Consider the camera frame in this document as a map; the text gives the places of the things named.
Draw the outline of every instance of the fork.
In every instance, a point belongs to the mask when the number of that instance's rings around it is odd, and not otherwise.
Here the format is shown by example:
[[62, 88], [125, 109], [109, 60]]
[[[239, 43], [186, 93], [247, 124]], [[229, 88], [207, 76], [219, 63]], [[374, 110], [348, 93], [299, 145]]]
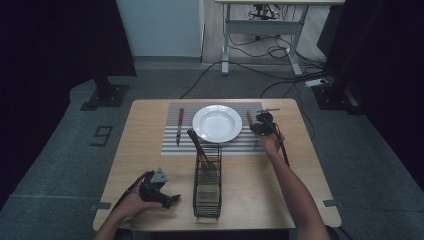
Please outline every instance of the fork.
[[194, 146], [196, 147], [197, 155], [199, 155], [201, 168], [203, 173], [205, 174], [213, 174], [216, 173], [216, 166], [213, 164], [212, 161], [210, 161], [205, 154], [205, 151], [203, 150], [202, 146], [199, 143], [199, 139], [197, 138], [197, 134], [193, 129], [187, 130], [187, 134], [190, 136], [191, 140], [194, 143]]

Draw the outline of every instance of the white plate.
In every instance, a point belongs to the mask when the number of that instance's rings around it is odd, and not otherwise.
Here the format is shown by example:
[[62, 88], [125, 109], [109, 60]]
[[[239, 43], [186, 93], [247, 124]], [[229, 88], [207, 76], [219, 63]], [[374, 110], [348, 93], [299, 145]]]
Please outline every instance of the white plate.
[[240, 115], [223, 105], [204, 107], [193, 118], [193, 129], [197, 135], [213, 143], [228, 142], [237, 137], [241, 127]]

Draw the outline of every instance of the power strip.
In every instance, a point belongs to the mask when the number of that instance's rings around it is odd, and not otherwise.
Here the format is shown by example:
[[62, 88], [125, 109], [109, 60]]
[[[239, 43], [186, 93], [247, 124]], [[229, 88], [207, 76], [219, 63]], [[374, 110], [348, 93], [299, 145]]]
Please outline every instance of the power strip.
[[305, 87], [310, 88], [310, 87], [313, 87], [313, 86], [323, 85], [323, 84], [327, 84], [327, 83], [328, 83], [328, 81], [325, 80], [325, 78], [320, 78], [320, 79], [305, 82]]

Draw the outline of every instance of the table leg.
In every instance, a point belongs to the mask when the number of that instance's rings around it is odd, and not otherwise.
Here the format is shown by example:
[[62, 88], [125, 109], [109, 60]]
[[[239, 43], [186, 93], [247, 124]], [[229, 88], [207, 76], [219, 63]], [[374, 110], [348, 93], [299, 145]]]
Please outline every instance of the table leg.
[[299, 43], [300, 35], [302, 33], [303, 26], [305, 25], [306, 15], [308, 14], [309, 5], [305, 5], [305, 8], [302, 11], [302, 16], [299, 20], [299, 27], [297, 28], [297, 32], [294, 35], [293, 42], [291, 43], [290, 48], [286, 49], [287, 57], [290, 60], [293, 71], [295, 75], [302, 75], [302, 70], [299, 67], [298, 57], [296, 55], [297, 44]]
[[229, 69], [228, 69], [228, 37], [230, 35], [230, 12], [231, 12], [231, 4], [226, 4], [227, 7], [227, 14], [224, 19], [224, 47], [222, 49], [222, 69], [221, 74], [222, 75], [228, 75]]

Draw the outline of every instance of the black wire rack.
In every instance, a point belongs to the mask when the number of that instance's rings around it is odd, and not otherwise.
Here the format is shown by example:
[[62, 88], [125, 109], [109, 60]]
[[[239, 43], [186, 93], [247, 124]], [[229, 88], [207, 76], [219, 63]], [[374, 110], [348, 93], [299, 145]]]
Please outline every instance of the black wire rack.
[[193, 189], [193, 210], [197, 218], [207, 217], [218, 219], [221, 215], [221, 147], [205, 147], [205, 155], [215, 168], [205, 171], [202, 160], [197, 155], [194, 189]]

